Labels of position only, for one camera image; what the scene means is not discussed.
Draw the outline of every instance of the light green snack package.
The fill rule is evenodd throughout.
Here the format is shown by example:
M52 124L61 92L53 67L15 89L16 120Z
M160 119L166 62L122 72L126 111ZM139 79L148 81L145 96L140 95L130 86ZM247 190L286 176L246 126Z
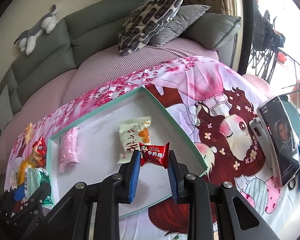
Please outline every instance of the light green snack package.
M26 198L29 199L44 182L50 184L50 177L44 168L26 168L24 184ZM53 205L51 194L42 202L42 205Z

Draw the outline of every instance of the tray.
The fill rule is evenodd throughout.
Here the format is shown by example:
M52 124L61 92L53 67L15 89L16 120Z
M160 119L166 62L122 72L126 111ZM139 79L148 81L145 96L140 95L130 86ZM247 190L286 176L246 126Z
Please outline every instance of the tray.
M51 197L56 204L73 185L84 181L87 185L103 181L117 173L122 146L118 124L142 116L152 116L149 133L153 145L165 145L175 151L180 163L190 172L202 176L207 165L199 151L159 101L145 88L126 93L77 119L48 141L47 170L51 180ZM58 172L60 136L78 126L77 152L79 164ZM136 197L132 204L119 204L119 216L124 217L150 207L171 196L168 172L147 163L140 169Z

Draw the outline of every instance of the screw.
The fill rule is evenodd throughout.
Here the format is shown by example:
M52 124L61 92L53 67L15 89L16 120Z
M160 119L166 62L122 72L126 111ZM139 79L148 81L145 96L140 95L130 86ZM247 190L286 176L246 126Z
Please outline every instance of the screw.
M187 174L186 178L189 179L189 180L194 180L195 179L195 175L192 174L192 173L189 173L189 174Z
M115 180L118 180L118 179L121 179L122 178L122 175L120 173L115 173L112 175L112 179L115 179Z
M84 183L83 182L78 182L77 184L75 184L75 187L77 189L82 189L82 188L84 188Z
M223 186L224 186L225 188L232 188L232 183L229 182L229 181L225 181L225 182L223 183Z

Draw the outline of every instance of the gray and white plush dog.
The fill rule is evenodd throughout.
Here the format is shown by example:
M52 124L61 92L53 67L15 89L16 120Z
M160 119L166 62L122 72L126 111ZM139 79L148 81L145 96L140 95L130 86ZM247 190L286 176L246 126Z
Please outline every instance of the gray and white plush dog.
M54 30L57 25L56 12L57 7L54 4L50 9L50 13L44 15L30 30L25 30L19 35L14 44L17 43L21 52L26 51L29 56L34 50L37 38L44 32L49 34Z

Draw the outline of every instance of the pink stool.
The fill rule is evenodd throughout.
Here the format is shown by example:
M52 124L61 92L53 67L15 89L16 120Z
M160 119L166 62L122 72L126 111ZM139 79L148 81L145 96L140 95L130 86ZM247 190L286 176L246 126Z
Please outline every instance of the pink stool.
M270 85L262 78L251 74L244 74L242 77L254 85L267 98L271 98L275 95Z

